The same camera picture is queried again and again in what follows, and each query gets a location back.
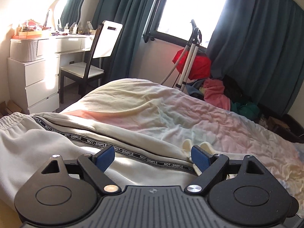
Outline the cream white sweatpants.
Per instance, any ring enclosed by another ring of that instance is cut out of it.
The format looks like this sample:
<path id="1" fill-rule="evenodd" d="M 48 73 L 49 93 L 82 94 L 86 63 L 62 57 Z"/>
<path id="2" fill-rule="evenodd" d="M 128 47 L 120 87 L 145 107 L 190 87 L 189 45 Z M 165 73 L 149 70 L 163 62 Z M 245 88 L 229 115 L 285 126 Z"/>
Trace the cream white sweatpants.
<path id="1" fill-rule="evenodd" d="M 1 200 L 13 207 L 15 195 L 52 156 L 65 160 L 95 154 L 112 145 L 115 160 L 106 175 L 127 185 L 186 186 L 193 169 L 189 140 L 175 146 L 152 136 L 71 115 L 14 113 L 1 118 Z"/>

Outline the green garment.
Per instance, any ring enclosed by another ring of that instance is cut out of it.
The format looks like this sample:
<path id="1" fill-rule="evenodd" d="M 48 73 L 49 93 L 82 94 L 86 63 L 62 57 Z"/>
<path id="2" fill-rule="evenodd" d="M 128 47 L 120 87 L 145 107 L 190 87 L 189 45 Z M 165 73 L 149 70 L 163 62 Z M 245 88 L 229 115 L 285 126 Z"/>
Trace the green garment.
<path id="1" fill-rule="evenodd" d="M 230 102 L 230 110 L 249 120 L 257 119 L 260 113 L 258 106 L 252 102 L 247 102 L 246 104 Z"/>

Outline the pastel tie-dye bed sheet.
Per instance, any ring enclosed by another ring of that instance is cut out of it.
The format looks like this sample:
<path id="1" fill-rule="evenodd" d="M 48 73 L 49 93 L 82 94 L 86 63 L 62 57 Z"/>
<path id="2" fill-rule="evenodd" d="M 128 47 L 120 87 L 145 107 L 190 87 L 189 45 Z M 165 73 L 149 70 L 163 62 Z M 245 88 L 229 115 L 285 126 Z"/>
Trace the pastel tie-dye bed sheet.
<path id="1" fill-rule="evenodd" d="M 63 114 L 151 136 L 180 148 L 185 157 L 193 145 L 232 158 L 254 155 L 303 205 L 303 144 L 176 89 L 121 79 L 94 89 Z"/>

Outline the brown cardboard box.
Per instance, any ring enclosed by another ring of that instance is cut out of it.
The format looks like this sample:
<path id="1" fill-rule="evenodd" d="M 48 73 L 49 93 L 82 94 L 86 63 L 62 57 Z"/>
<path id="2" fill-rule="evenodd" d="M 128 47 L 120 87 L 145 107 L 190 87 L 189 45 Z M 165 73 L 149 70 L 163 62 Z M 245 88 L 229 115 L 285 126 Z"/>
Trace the brown cardboard box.
<path id="1" fill-rule="evenodd" d="M 267 126 L 268 130 L 271 130 L 274 133 L 291 131 L 290 127 L 285 122 L 271 116 L 267 120 Z"/>

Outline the black garment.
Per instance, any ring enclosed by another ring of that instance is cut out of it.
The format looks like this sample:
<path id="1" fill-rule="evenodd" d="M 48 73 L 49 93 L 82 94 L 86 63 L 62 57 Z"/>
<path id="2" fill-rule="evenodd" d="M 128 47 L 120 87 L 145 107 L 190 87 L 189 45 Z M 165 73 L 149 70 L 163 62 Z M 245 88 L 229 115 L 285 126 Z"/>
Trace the black garment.
<path id="1" fill-rule="evenodd" d="M 247 96 L 239 87 L 238 83 L 231 77 L 225 75 L 222 79 L 224 85 L 224 95 L 227 96 L 232 103 L 240 103 L 242 105 L 252 102 L 251 97 Z"/>

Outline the pink towel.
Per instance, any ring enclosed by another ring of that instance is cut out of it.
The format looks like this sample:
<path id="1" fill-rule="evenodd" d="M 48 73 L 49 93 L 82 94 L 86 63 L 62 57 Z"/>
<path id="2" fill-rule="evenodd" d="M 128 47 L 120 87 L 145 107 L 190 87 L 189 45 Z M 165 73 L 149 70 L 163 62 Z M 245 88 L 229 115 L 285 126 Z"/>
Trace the pink towel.
<path id="1" fill-rule="evenodd" d="M 221 109 L 230 111 L 230 99 L 224 94 L 224 84 L 218 79 L 206 79 L 203 83 L 204 101 Z"/>

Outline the white and black chair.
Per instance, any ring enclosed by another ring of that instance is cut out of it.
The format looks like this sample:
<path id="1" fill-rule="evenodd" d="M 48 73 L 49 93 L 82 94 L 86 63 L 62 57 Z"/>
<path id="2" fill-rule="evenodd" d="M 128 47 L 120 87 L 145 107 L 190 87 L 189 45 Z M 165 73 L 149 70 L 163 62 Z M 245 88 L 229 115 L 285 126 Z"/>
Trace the white and black chair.
<path id="1" fill-rule="evenodd" d="M 120 23 L 103 21 L 99 24 L 87 59 L 60 67 L 59 101 L 64 103 L 64 79 L 68 78 L 78 84 L 78 94 L 82 97 L 86 93 L 88 83 L 102 79 L 104 70 L 92 65 L 92 60 L 110 57 L 123 28 Z"/>

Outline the red cloth pile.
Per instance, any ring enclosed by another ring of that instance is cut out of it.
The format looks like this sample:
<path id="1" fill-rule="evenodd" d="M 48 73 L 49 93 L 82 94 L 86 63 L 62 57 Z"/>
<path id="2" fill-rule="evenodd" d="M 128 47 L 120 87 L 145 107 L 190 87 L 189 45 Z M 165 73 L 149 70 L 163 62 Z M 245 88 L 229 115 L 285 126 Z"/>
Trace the red cloth pile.
<path id="1" fill-rule="evenodd" d="M 173 63 L 176 63 L 182 52 L 183 49 L 179 50 L 176 53 L 176 55 L 172 60 Z M 179 61 L 176 67 L 176 69 L 180 74 L 182 73 L 187 56 L 188 56 L 188 51 L 183 55 L 182 59 Z M 193 62 L 192 68 L 190 70 L 188 79 L 195 80 L 195 79 L 208 78 L 210 77 L 210 71 L 211 71 L 211 60 L 206 56 L 205 53 L 198 51 L 195 60 Z"/>

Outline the white drawer cabinet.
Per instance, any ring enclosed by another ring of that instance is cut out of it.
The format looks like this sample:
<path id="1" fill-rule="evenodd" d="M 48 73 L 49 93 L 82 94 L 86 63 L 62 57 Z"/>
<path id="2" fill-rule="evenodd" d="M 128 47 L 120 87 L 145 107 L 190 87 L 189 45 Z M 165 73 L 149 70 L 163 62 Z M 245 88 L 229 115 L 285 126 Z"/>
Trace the white drawer cabinet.
<path id="1" fill-rule="evenodd" d="M 10 98 L 25 114 L 59 108 L 60 56 L 20 62 L 7 59 Z"/>

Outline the open cardboard box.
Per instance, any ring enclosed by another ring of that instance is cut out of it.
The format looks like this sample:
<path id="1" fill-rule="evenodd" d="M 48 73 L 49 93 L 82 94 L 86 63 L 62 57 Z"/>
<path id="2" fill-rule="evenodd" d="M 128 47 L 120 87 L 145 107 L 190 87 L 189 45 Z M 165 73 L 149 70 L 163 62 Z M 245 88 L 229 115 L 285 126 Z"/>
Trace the open cardboard box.
<path id="1" fill-rule="evenodd" d="M 22 113 L 22 109 L 11 100 L 9 100 L 7 103 L 5 101 L 1 102 L 0 118 L 11 115 L 14 112 Z"/>

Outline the white dressing table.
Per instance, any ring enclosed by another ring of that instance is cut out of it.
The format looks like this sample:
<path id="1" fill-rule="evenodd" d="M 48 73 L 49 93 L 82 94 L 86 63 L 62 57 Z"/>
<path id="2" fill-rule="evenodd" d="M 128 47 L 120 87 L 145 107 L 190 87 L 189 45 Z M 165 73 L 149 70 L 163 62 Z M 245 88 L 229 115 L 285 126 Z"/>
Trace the white dressing table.
<path id="1" fill-rule="evenodd" d="M 49 36 L 46 38 L 11 39 L 10 58 L 20 62 L 44 59 L 52 54 L 89 51 L 94 35 Z"/>

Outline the right teal curtain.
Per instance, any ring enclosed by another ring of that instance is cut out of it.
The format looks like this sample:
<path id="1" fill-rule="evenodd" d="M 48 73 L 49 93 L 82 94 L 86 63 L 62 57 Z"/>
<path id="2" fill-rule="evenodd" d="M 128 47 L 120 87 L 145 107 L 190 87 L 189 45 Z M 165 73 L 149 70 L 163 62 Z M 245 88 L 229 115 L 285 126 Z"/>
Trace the right teal curtain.
<path id="1" fill-rule="evenodd" d="M 211 75 L 289 111 L 303 83 L 303 10 L 293 0 L 226 0 L 207 48 Z"/>

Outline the teal curtain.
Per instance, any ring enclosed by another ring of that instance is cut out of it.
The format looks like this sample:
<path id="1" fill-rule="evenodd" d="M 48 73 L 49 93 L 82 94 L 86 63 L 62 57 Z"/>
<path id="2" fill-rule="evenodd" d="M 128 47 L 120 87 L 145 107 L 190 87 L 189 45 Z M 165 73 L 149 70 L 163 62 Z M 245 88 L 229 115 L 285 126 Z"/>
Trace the teal curtain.
<path id="1" fill-rule="evenodd" d="M 289 111 L 303 83 L 303 10 L 293 0 L 226 0 L 207 48 L 211 75 Z"/>
<path id="2" fill-rule="evenodd" d="M 127 78 L 154 0 L 99 0 L 92 24 L 108 20 L 123 25 L 109 60 L 104 63 L 102 83 Z"/>

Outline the left teal curtain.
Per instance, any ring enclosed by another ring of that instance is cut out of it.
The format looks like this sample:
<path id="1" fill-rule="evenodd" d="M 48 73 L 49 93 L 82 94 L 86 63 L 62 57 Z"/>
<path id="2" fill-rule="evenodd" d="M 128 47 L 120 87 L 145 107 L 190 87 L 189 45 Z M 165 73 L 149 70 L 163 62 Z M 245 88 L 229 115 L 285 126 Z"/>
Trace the left teal curtain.
<path id="1" fill-rule="evenodd" d="M 99 0 L 92 24 L 108 20 L 123 25 L 109 60 L 104 63 L 102 83 L 127 78 L 154 0 Z"/>

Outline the wavy frame mirror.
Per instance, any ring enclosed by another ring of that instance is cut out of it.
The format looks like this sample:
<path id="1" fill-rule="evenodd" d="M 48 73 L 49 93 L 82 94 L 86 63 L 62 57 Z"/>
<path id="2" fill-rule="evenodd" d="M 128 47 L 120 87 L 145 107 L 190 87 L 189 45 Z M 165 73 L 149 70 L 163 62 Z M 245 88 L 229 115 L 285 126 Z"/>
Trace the wavy frame mirror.
<path id="1" fill-rule="evenodd" d="M 68 31 L 79 23 L 84 0 L 55 0 L 49 7 L 44 28 Z"/>

